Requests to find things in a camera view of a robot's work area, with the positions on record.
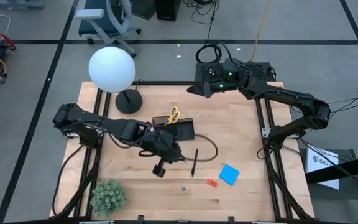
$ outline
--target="blue square block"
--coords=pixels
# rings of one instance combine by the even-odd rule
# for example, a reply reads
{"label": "blue square block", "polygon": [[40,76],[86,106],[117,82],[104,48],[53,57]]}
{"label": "blue square block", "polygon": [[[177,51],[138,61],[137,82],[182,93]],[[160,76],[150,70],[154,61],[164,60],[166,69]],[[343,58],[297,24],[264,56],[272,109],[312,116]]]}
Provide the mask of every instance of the blue square block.
{"label": "blue square block", "polygon": [[226,164],[224,165],[219,178],[226,181],[230,185],[234,185],[239,174],[240,172],[238,170]]}

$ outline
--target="lamp base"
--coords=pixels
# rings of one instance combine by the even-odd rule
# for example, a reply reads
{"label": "lamp base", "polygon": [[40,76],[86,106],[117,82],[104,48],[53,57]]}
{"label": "lamp base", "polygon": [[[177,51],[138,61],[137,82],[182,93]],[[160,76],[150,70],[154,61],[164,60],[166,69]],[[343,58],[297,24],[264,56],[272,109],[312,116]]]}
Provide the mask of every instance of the lamp base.
{"label": "lamp base", "polygon": [[137,112],[143,104],[143,99],[137,90],[124,90],[117,95],[116,106],[117,109],[123,114],[133,114]]}

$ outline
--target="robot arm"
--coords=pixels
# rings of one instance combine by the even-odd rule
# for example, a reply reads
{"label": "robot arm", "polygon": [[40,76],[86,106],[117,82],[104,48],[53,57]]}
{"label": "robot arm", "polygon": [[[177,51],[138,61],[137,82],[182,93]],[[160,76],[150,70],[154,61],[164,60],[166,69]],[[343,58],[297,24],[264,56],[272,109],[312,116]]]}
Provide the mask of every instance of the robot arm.
{"label": "robot arm", "polygon": [[284,126],[274,126],[269,132],[269,145],[281,148],[286,137],[292,134],[303,134],[308,128],[323,129],[328,125],[331,110],[327,103],[316,99],[308,93],[298,93],[283,88],[270,86],[266,81],[252,76],[248,69],[234,64],[227,59],[220,71],[208,81],[191,86],[187,92],[210,98],[214,93],[238,90],[248,100],[265,98],[297,107],[303,113],[299,118]]}
{"label": "robot arm", "polygon": [[105,132],[114,136],[119,142],[128,146],[121,148],[139,147],[148,151],[153,156],[161,157],[161,161],[153,169],[153,173],[163,177],[165,162],[172,163],[183,160],[180,146],[175,142],[175,137],[164,130],[151,131],[150,124],[128,119],[109,119],[81,109],[75,103],[62,105],[53,119],[55,127],[64,135],[77,133],[82,146],[96,148],[99,144],[100,133]]}

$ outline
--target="wooden table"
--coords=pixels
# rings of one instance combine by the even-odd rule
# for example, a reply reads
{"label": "wooden table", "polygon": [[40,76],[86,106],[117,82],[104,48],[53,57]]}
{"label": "wooden table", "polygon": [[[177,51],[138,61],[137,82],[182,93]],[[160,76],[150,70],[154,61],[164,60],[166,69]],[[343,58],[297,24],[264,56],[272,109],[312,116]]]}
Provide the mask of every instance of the wooden table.
{"label": "wooden table", "polygon": [[[270,83],[282,86],[283,83]],[[237,91],[215,94],[210,99],[187,93],[187,86],[139,86],[143,106],[135,114],[124,115],[115,107],[116,94],[112,95],[108,117],[151,121],[153,116],[166,116],[177,106],[181,118],[193,118],[195,133],[211,138],[219,148],[218,157],[211,162],[198,162],[191,177],[192,162],[166,164],[164,178],[152,173],[158,157],[139,157],[139,148],[119,149],[106,137],[103,143],[98,181],[120,181],[127,193],[125,207],[108,217],[93,214],[92,219],[136,220],[144,215],[146,220],[274,220],[265,161],[256,157],[262,147],[259,120],[255,100],[246,100]],[[97,88],[91,82],[81,87],[78,104],[84,110],[93,111]],[[272,102],[276,125],[291,122],[287,105]],[[211,157],[214,148],[201,138],[179,142],[183,154],[193,157],[196,148],[198,158]],[[285,146],[298,150],[294,139],[287,139]],[[78,148],[78,140],[67,144],[65,159]],[[301,158],[298,154],[281,150],[289,191],[305,211],[314,216]],[[56,201],[57,210],[65,206],[78,188],[85,150],[78,153],[66,166]],[[240,171],[236,183],[231,186],[219,179],[224,166],[229,164]],[[214,188],[206,183],[215,180]],[[281,216],[285,217],[281,191],[277,188]],[[81,214],[85,214],[86,191]]]}

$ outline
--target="black marker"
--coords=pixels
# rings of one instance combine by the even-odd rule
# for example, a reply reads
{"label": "black marker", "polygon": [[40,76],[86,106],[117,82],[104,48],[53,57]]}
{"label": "black marker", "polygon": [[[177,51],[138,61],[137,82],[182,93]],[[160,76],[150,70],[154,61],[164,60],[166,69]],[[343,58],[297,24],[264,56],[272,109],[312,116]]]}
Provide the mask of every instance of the black marker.
{"label": "black marker", "polygon": [[191,168],[191,177],[194,177],[194,172],[196,171],[197,156],[198,156],[198,149],[196,149],[196,155],[194,156],[193,168]]}

